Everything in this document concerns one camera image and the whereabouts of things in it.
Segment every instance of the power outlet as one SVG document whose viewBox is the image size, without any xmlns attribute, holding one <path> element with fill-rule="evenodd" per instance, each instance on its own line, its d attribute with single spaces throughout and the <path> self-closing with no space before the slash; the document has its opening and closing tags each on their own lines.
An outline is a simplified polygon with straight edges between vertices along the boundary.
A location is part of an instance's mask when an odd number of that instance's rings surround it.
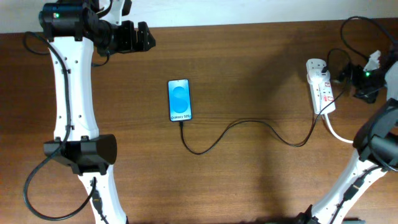
<svg viewBox="0 0 398 224">
<path fill-rule="evenodd" d="M 323 71 L 326 62 L 322 59 L 310 59 L 307 61 L 307 80 L 310 84 L 313 110 L 315 114 L 324 109 L 333 100 L 331 91 L 330 72 Z M 332 103 L 322 111 L 322 114 L 331 113 L 336 109 L 335 103 Z"/>
</svg>

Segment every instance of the wood grain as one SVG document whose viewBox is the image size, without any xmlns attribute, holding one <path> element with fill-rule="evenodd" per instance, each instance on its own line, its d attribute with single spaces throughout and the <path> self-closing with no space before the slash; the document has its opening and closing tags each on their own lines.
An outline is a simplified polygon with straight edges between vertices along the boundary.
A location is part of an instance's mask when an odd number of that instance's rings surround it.
<svg viewBox="0 0 398 224">
<path fill-rule="evenodd" d="M 380 20 L 397 37 L 396 19 Z M 205 156 L 182 146 L 169 121 L 167 81 L 189 78 L 192 121 L 188 144 L 207 148 L 238 118 L 262 118 L 283 138 L 299 142 L 313 110 L 305 62 L 343 47 L 341 21 L 152 29 L 157 47 L 146 53 L 113 55 L 92 69 L 93 103 L 101 133 L 118 140 L 115 181 L 131 223 L 239 223 L 294 217 L 320 200 L 345 168 L 353 148 L 319 122 L 308 144 L 292 148 L 257 124 L 231 130 Z M 386 52 L 387 39 L 353 21 L 347 39 L 365 54 Z M 42 143 L 53 138 L 55 87 L 49 57 L 24 50 L 21 34 L 0 35 L 0 222 L 49 223 L 28 211 L 22 186 L 44 158 Z M 31 41 L 33 47 L 39 44 Z M 355 63 L 361 58 L 351 54 Z M 95 61 L 101 61 L 95 55 Z M 344 56 L 331 59 L 333 74 Z M 342 86 L 333 85 L 335 95 Z M 368 105 L 344 96 L 331 122 L 352 139 L 385 102 L 385 90 Z M 368 223 L 398 223 L 398 178 L 387 174 L 349 212 Z M 33 179 L 33 205 L 64 215 L 86 197 L 71 170 L 50 162 Z M 90 207 L 62 223 L 94 223 Z"/>
</svg>

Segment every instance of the robotic hand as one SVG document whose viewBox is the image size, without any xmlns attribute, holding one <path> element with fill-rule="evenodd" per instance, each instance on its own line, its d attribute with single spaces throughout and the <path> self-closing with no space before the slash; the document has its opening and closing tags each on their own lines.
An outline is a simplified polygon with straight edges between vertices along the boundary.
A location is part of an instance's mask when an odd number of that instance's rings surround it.
<svg viewBox="0 0 398 224">
<path fill-rule="evenodd" d="M 112 134 L 99 135 L 95 121 L 91 58 L 94 46 L 108 59 L 112 54 L 145 52 L 155 46 L 145 22 L 138 23 L 137 32 L 133 22 L 122 21 L 130 7 L 131 0 L 110 0 L 103 11 L 100 11 L 99 0 L 59 0 L 45 4 L 39 14 L 49 43 L 44 42 L 51 50 L 57 94 L 54 140 L 44 143 L 48 158 L 32 171 L 24 187 L 25 204 L 40 218 L 70 218 L 90 200 L 96 223 L 128 223 L 113 178 L 116 138 Z M 49 159 L 71 167 L 89 194 L 81 208 L 64 217 L 47 217 L 36 211 L 27 199 L 30 180 Z"/>
</svg>

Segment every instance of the phone screen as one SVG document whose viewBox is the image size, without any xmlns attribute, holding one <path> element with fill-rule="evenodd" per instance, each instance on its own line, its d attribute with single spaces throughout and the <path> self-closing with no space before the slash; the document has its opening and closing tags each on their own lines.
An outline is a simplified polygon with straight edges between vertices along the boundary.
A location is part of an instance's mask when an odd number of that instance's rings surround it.
<svg viewBox="0 0 398 224">
<path fill-rule="evenodd" d="M 187 79 L 169 81 L 169 106 L 171 121 L 192 119 L 189 82 Z"/>
</svg>

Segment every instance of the power strip switch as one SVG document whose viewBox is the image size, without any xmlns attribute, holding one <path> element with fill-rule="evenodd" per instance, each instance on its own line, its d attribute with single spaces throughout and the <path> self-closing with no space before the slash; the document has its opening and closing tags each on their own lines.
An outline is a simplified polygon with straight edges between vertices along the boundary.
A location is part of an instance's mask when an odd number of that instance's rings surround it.
<svg viewBox="0 0 398 224">
<path fill-rule="evenodd" d="M 307 80 L 310 84 L 313 110 L 315 114 L 324 109 L 333 100 L 331 91 L 330 72 L 326 66 L 326 62 L 322 59 L 310 59 L 307 61 Z M 336 109 L 333 102 L 330 106 L 322 111 L 322 114 L 328 114 Z"/>
</svg>

